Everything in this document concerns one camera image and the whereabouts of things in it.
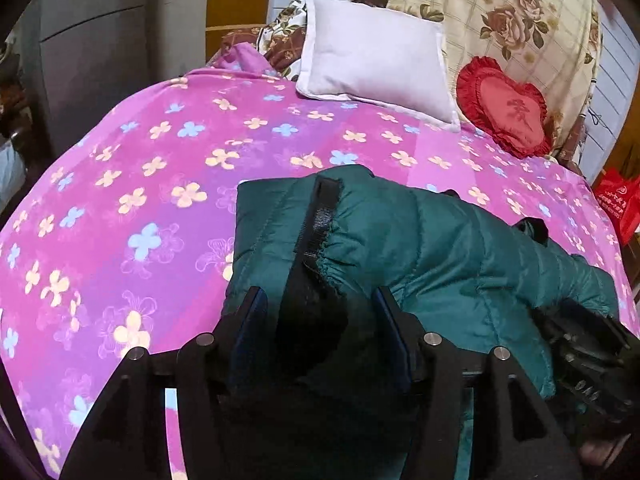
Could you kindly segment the dark green puffer jacket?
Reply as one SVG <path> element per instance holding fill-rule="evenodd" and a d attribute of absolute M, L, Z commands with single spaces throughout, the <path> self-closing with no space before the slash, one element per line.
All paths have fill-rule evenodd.
<path fill-rule="evenodd" d="M 463 350 L 508 348 L 548 406 L 555 384 L 537 314 L 560 304 L 618 313 L 612 278 L 540 219 L 507 224 L 361 166 L 239 186 L 222 316 L 252 287 L 268 299 L 259 368 L 224 396 L 235 479 L 403 479 L 418 404 L 378 340 L 379 287 Z M 578 460 L 578 440 L 552 415 Z"/>

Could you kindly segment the red shopping bag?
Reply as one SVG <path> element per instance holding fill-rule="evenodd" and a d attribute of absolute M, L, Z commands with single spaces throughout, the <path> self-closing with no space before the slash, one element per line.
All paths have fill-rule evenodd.
<path fill-rule="evenodd" d="M 594 189 L 594 196 L 610 218 L 620 246 L 624 247 L 639 226 L 639 178 L 625 178 L 610 168 Z"/>

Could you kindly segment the pink floral bed cover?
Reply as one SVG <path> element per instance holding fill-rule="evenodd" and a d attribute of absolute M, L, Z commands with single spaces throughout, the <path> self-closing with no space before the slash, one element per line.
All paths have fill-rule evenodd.
<path fill-rule="evenodd" d="M 472 128 L 301 98 L 254 48 L 235 47 L 117 104 L 2 229 L 1 359 L 48 474 L 128 350 L 176 348 L 217 321 L 238 185 L 353 164 L 451 188 L 509 223 L 541 218 L 612 275 L 620 317 L 638 330 L 620 245 L 583 178 Z"/>

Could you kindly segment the red heart-shaped cushion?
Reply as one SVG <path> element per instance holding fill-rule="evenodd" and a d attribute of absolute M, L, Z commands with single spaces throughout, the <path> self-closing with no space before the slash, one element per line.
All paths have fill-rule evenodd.
<path fill-rule="evenodd" d="M 503 151 L 517 158 L 550 153 L 544 96 L 506 76 L 494 58 L 474 56 L 458 73 L 456 96 L 462 114 Z"/>

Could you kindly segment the white plastic bag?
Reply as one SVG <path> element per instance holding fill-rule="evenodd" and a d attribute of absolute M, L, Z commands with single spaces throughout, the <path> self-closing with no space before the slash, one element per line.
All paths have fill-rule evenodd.
<path fill-rule="evenodd" d="M 4 211 L 26 181 L 24 160 L 10 140 L 0 148 L 0 211 Z"/>

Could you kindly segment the cream rose-print folded quilt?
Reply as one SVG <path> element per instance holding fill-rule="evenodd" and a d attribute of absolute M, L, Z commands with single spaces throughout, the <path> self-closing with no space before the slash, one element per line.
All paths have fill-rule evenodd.
<path fill-rule="evenodd" d="M 572 156 L 572 135 L 591 103 L 600 64 L 598 0 L 387 0 L 442 25 L 449 80 L 474 56 L 494 58 L 544 96 L 552 154 Z"/>

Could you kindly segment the white rectangular pillow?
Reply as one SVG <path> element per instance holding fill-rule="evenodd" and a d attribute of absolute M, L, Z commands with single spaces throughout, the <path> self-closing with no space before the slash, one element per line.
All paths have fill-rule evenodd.
<path fill-rule="evenodd" d="M 296 91 L 362 101 L 448 131 L 460 130 L 439 24 L 346 0 L 305 0 Z"/>

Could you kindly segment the grey refrigerator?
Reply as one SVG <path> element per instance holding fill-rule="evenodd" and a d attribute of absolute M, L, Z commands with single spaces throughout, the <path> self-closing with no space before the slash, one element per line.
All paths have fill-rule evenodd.
<path fill-rule="evenodd" d="M 18 39 L 53 156 L 130 94 L 202 66 L 205 11 L 206 0 L 32 0 Z"/>

